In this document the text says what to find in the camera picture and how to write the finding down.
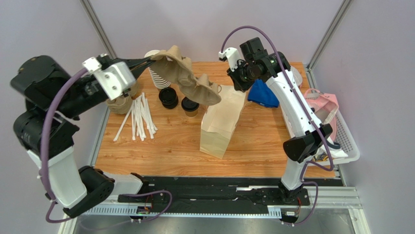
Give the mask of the single cardboard cup carrier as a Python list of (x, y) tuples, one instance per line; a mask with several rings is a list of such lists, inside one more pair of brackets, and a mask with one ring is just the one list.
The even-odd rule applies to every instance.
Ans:
[(178, 46), (161, 50), (150, 58), (154, 61), (150, 68), (164, 80), (177, 84), (188, 99), (206, 106), (221, 102), (218, 84), (211, 82), (207, 74), (195, 76), (191, 59), (182, 56)]

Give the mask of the brown paper bag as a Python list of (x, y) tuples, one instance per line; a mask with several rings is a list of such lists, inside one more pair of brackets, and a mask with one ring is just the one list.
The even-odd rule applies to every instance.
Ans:
[(222, 159), (230, 144), (240, 115), (246, 93), (236, 91), (231, 85), (221, 85), (222, 100), (209, 106), (201, 122), (200, 152)]

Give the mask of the single paper cup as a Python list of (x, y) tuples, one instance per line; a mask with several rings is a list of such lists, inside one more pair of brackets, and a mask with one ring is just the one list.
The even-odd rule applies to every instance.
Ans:
[(195, 109), (195, 110), (185, 110), (185, 114), (189, 118), (196, 117), (197, 114), (198, 114), (198, 109)]

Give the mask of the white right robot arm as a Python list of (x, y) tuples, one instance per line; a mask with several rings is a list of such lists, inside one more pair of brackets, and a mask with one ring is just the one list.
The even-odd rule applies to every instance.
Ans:
[(301, 96), (290, 63), (283, 53), (268, 53), (259, 38), (229, 47), (218, 53), (221, 61), (227, 61), (227, 75), (236, 91), (254, 94), (258, 84), (263, 91), (276, 98), (284, 110), (293, 131), (293, 137), (283, 143), (288, 160), (279, 189), (285, 200), (293, 200), (303, 188), (302, 178), (307, 163), (317, 149), (326, 143), (332, 127), (322, 123)]

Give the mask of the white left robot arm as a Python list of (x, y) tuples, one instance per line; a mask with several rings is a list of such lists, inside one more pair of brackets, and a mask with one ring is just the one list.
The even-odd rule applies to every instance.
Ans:
[(38, 177), (51, 205), (63, 207), (68, 218), (85, 213), (110, 196), (137, 195), (145, 183), (136, 173), (113, 175), (93, 166), (78, 167), (74, 121), (107, 101), (125, 97), (154, 60), (111, 58), (106, 54), (83, 62), (69, 75), (52, 57), (28, 59), (11, 80), (21, 93), (26, 111), (14, 122), (20, 144), (38, 167)]

